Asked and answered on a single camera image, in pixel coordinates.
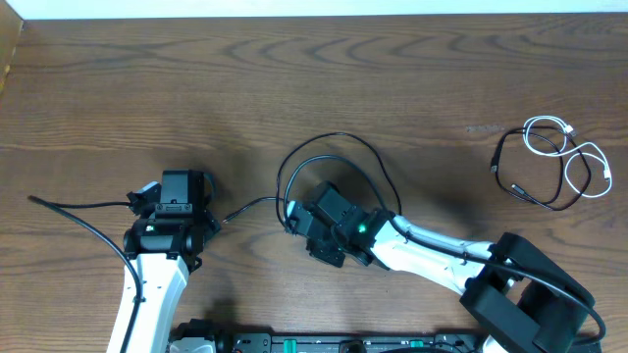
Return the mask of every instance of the brown object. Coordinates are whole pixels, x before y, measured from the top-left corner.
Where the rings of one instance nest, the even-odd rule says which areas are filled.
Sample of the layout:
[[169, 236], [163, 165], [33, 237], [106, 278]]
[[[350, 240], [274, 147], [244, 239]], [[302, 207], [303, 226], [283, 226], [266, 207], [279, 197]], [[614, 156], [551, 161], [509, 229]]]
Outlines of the brown object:
[[[223, 217], [273, 194], [296, 144], [344, 130], [381, 151], [406, 217], [470, 239], [526, 236], [594, 294], [608, 325], [604, 351], [626, 351], [627, 40], [627, 15], [29, 23], [0, 108], [0, 347], [103, 351], [122, 293], [111, 250], [29, 204], [29, 194], [124, 200], [164, 169], [191, 168], [215, 175], [211, 209]], [[552, 213], [497, 188], [489, 162], [499, 137], [539, 114], [563, 117], [604, 150], [615, 181], [608, 195]], [[341, 137], [298, 153], [288, 172], [315, 153], [358, 162], [393, 204], [374, 158]], [[592, 167], [591, 191], [601, 190], [602, 169]], [[505, 184], [540, 197], [555, 188], [557, 161], [517, 138], [501, 168]], [[366, 183], [334, 162], [308, 167], [294, 195], [323, 179], [375, 205]], [[565, 188], [563, 199], [572, 196]], [[119, 244], [133, 221], [124, 208], [77, 214]], [[477, 327], [457, 295], [427, 280], [310, 259], [271, 203], [226, 225], [202, 258], [175, 324]]]
[[11, 69], [11, 58], [22, 30], [22, 19], [5, 0], [0, 0], [0, 94]]

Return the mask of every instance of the wooden table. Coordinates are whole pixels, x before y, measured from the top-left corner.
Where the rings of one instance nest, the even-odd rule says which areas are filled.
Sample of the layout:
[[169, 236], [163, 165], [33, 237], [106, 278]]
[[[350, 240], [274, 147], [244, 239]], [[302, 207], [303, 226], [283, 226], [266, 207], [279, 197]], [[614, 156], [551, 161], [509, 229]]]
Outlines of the wooden table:
[[[426, 16], [29, 22], [0, 106], [0, 351], [103, 351], [122, 263], [94, 236], [26, 201], [124, 200], [165, 169], [211, 172], [223, 217], [270, 195], [304, 139], [343, 130], [382, 153], [413, 222], [470, 239], [526, 236], [596, 297], [606, 352], [628, 349], [628, 17]], [[507, 128], [557, 115], [606, 153], [615, 186], [553, 213], [498, 190], [489, 163]], [[374, 159], [343, 138], [330, 152]], [[505, 182], [543, 196], [556, 160], [518, 139]], [[602, 169], [592, 162], [592, 190]], [[294, 195], [336, 182], [365, 207], [372, 192], [334, 162]], [[573, 195], [568, 188], [562, 199]], [[124, 208], [78, 214], [122, 243]], [[342, 269], [307, 256], [271, 204], [226, 225], [202, 254], [175, 323], [207, 318], [277, 332], [476, 328], [457, 295], [409, 274]], [[593, 322], [588, 329], [595, 329]]]

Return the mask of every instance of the white backdrop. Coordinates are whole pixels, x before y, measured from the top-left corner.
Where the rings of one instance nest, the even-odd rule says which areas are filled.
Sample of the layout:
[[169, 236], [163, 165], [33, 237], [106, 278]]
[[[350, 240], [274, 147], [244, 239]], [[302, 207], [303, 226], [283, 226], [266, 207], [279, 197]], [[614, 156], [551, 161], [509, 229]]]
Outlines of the white backdrop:
[[7, 0], [25, 20], [628, 12], [628, 0]]

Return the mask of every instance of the coiled white cable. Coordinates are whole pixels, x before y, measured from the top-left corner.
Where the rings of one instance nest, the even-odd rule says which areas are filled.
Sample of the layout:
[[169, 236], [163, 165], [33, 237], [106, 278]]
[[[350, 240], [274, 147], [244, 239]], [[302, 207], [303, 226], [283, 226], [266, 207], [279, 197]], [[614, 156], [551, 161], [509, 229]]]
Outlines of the coiled white cable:
[[[612, 173], [610, 172], [610, 165], [608, 164], [608, 160], [606, 159], [606, 156], [604, 155], [604, 153], [602, 152], [602, 150], [598, 147], [597, 144], [593, 143], [593, 142], [585, 142], [581, 145], [578, 145], [568, 151], [564, 151], [564, 149], [567, 147], [567, 136], [563, 136], [563, 143], [562, 143], [562, 148], [560, 148], [560, 152], [542, 152], [539, 151], [538, 149], [532, 147], [532, 145], [530, 145], [530, 141], [528, 140], [528, 134], [530, 133], [530, 130], [532, 129], [532, 125], [535, 124], [536, 122], [539, 121], [551, 121], [555, 124], [557, 124], [558, 126], [560, 126], [560, 128], [562, 129], [562, 131], [567, 134], [569, 133], [572, 136], [575, 136], [575, 129], [573, 128], [573, 126], [569, 125], [568, 123], [566, 123], [563, 119], [558, 118], [558, 117], [553, 117], [553, 116], [537, 116], [534, 118], [530, 118], [528, 119], [524, 124], [523, 127], [525, 128], [525, 133], [523, 133], [523, 143], [525, 143], [526, 147], [528, 147], [528, 149], [537, 155], [540, 156], [546, 156], [546, 157], [561, 157], [561, 156], [566, 156], [569, 154], [572, 154], [576, 151], [578, 151], [579, 149], [581, 149], [582, 147], [585, 147], [587, 145], [593, 146], [596, 150], [598, 150], [598, 152], [600, 153], [600, 156], [596, 156], [594, 154], [591, 153], [584, 153], [583, 155], [589, 156], [589, 157], [593, 157], [596, 160], [598, 160], [600, 163], [602, 163], [603, 165], [603, 177], [606, 181], [608, 181], [608, 187], [606, 188], [605, 191], [599, 193], [599, 194], [595, 194], [595, 195], [588, 195], [583, 193], [582, 196], [584, 197], [588, 197], [588, 198], [596, 198], [596, 197], [601, 197], [606, 195], [610, 189], [612, 188]], [[578, 156], [578, 154], [574, 154], [573, 156], [571, 156], [571, 158], [569, 158], [569, 160], [567, 161], [567, 164], [565, 166], [565, 171], [564, 171], [564, 175], [565, 175], [565, 179], [567, 180], [567, 183], [569, 184], [569, 186], [571, 186], [571, 188], [576, 192], [576, 193], [580, 193], [580, 191], [578, 190], [578, 188], [576, 188], [576, 186], [574, 186], [574, 184], [571, 182], [571, 180], [569, 179], [569, 165], [571, 164], [571, 161], [574, 159], [574, 157]]]

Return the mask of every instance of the green marking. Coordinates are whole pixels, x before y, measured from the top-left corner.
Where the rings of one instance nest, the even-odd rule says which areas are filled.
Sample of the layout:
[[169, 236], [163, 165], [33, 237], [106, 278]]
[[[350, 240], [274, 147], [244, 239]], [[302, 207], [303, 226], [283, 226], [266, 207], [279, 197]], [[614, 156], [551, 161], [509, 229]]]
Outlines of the green marking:
[[296, 353], [296, 339], [284, 340], [284, 353]]

